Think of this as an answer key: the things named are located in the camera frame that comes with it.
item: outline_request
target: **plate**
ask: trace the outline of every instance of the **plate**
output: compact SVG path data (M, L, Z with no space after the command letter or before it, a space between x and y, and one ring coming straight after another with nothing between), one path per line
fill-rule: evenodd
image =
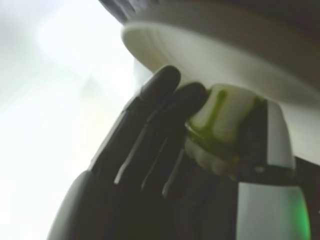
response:
M171 64L182 82L244 87L280 103L294 154L320 165L320 47L290 27L215 3L167 3L123 29L127 49L156 71Z

